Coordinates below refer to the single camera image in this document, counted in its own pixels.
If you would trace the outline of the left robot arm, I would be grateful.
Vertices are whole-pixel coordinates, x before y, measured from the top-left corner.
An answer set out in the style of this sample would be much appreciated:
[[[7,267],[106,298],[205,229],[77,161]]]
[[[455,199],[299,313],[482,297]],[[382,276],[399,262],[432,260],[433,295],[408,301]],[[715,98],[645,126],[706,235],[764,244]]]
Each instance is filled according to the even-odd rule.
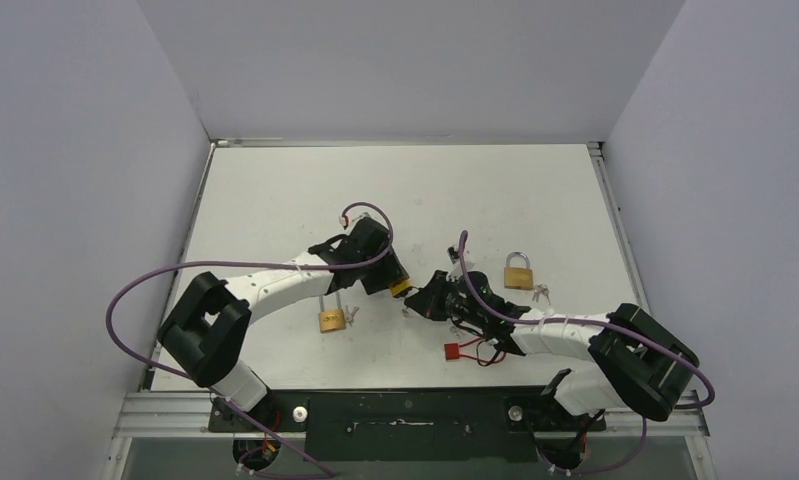
[[[204,272],[176,301],[158,341],[197,386],[235,405],[238,422],[261,430],[277,408],[270,387],[240,358],[249,327],[301,300],[355,283],[368,295],[405,295],[410,276],[390,240],[387,226],[362,215],[346,232],[309,247],[284,269],[262,267],[227,279]]]

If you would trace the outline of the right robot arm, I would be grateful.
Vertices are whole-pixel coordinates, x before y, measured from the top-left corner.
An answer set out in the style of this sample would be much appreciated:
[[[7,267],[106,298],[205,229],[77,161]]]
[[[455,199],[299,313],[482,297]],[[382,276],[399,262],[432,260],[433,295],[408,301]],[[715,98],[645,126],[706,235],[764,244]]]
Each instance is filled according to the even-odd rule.
[[[466,327],[509,355],[583,362],[582,369],[569,368],[540,402],[543,421],[555,429],[579,415],[617,407],[664,421],[700,365],[692,350],[638,305],[622,303],[612,312],[585,316],[543,312],[495,294],[478,271],[466,278],[436,271],[406,295],[404,305],[428,320]]]

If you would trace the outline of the yellow black padlock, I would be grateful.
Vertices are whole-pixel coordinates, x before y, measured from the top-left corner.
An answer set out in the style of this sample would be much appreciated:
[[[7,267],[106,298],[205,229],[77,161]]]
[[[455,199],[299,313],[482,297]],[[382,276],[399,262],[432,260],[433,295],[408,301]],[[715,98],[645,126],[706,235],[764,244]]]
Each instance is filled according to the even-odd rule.
[[[408,279],[399,281],[389,287],[389,293],[392,298],[404,298],[413,289]]]

